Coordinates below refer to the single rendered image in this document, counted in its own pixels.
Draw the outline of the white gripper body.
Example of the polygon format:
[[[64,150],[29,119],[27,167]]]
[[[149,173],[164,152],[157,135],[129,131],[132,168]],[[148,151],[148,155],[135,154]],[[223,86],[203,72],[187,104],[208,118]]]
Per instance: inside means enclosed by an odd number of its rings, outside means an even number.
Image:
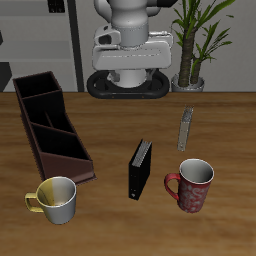
[[[173,36],[166,31],[150,32],[148,41],[136,49],[119,45],[96,45],[93,67],[96,70],[168,68],[171,65]]]

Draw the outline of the dark brown desk caddy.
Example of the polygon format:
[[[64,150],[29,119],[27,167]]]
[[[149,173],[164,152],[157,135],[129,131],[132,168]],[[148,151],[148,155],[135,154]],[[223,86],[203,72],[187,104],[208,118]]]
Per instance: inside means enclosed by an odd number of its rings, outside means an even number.
[[[66,113],[53,73],[16,78],[13,84],[41,179],[65,176],[76,185],[95,180],[93,161]]]

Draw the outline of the black book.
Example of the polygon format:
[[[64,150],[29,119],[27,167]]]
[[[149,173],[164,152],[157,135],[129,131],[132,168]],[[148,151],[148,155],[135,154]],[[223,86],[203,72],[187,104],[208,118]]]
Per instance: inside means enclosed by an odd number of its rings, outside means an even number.
[[[128,192],[129,197],[134,200],[139,199],[150,175],[152,145],[149,145],[149,148],[146,150],[145,156],[142,159],[142,163],[139,166],[133,165],[133,161],[137,156],[137,153],[139,152],[139,148],[142,143],[143,141],[140,142],[132,159],[129,162]]]

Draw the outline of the green pot plant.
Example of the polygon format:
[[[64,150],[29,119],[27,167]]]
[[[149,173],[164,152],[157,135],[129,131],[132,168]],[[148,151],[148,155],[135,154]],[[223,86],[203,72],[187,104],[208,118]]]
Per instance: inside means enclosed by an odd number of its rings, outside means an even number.
[[[181,31],[176,31],[179,39],[177,44],[182,48],[179,73],[171,79],[173,92],[202,92],[205,81],[199,76],[201,65],[204,61],[214,60],[211,54],[218,48],[230,45],[231,41],[225,41],[229,28],[223,30],[216,38],[213,38],[219,21],[204,27],[211,18],[224,8],[230,6],[235,0],[217,0],[207,6],[205,10],[200,8],[202,0],[182,0],[182,11],[175,12],[179,16],[172,24],[177,24]]]

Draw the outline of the grey shelf unit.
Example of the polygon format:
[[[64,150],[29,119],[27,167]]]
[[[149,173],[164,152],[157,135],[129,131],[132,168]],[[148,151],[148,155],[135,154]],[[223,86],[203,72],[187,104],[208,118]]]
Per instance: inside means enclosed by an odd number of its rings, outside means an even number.
[[[61,88],[77,92],[67,0],[64,13],[50,13],[47,0],[0,0],[0,62],[15,78],[51,71]]]

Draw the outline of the black box on shelf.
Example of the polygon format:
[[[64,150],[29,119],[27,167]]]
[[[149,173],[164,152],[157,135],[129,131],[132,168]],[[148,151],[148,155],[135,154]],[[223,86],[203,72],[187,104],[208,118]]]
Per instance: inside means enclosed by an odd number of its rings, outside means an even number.
[[[47,0],[48,10],[50,13],[64,13],[64,0]]]

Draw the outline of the dark grey block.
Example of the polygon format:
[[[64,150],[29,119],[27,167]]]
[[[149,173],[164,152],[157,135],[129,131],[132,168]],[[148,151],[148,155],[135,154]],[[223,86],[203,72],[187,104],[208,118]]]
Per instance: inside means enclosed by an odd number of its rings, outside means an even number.
[[[3,92],[12,77],[10,64],[0,62],[0,92]]]

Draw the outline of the red patterned mug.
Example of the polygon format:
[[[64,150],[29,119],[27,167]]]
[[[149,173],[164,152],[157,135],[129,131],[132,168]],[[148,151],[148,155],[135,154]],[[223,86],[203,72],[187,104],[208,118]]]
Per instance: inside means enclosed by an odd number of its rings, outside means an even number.
[[[165,176],[164,186],[183,211],[197,213],[204,204],[213,178],[214,170],[206,161],[187,159],[180,164],[178,173],[170,173]],[[178,182],[177,193],[168,186],[168,182],[171,180]]]

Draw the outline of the yellow and white mug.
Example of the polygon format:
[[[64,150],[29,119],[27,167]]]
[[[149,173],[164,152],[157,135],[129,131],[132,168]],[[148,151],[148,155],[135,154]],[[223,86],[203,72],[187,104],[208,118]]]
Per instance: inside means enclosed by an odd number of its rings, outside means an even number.
[[[25,195],[27,209],[44,213],[53,224],[69,222],[75,215],[77,189],[75,183],[62,176],[43,181],[35,193]]]

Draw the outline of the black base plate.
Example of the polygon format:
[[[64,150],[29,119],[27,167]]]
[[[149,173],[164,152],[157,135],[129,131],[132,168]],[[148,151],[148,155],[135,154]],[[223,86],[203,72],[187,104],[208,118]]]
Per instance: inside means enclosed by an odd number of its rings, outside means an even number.
[[[157,99],[164,97],[170,89],[169,79],[158,69],[152,79],[134,88],[122,88],[107,79],[109,72],[97,71],[87,80],[87,90],[99,99]]]

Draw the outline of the black vertical post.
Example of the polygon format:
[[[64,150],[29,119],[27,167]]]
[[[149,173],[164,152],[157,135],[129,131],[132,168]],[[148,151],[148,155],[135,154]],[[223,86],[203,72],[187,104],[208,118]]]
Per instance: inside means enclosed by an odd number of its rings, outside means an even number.
[[[69,14],[72,49],[73,49],[73,56],[74,56],[77,91],[83,92],[84,79],[83,79],[82,58],[81,58],[78,20],[77,20],[77,11],[76,11],[76,0],[67,0],[67,6],[68,6],[68,14]]]

